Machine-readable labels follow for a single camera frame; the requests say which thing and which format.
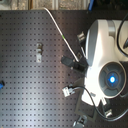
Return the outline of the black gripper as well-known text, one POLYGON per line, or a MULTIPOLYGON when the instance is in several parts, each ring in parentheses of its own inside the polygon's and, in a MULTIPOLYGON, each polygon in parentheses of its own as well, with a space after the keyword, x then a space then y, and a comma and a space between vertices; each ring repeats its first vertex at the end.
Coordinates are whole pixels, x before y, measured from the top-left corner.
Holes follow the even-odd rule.
POLYGON ((88 69, 88 64, 87 63, 82 64, 82 63, 77 62, 77 61, 73 62, 73 60, 71 58, 68 58, 68 57, 65 57, 65 56, 63 56, 61 58, 61 63, 68 66, 68 67, 73 67, 74 66, 74 68, 78 71, 85 71, 85 70, 88 69))

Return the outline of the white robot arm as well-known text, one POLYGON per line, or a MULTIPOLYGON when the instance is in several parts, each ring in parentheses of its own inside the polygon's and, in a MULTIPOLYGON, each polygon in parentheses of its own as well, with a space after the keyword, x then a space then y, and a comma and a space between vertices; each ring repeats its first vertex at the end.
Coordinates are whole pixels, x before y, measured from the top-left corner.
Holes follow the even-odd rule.
POLYGON ((126 85, 128 62, 128 21, 96 20, 88 30, 82 47, 85 64, 63 57, 61 62, 84 75, 81 100, 89 105, 99 105, 104 99, 117 97, 126 85))

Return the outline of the grey bracket on arm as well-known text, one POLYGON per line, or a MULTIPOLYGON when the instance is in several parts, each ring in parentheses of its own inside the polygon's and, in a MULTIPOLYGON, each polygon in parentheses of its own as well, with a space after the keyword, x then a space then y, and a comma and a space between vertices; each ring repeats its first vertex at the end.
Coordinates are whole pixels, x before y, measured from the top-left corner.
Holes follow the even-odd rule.
POLYGON ((81 32, 80 34, 77 35, 78 41, 80 43, 84 42, 86 40, 86 36, 83 32, 81 32))

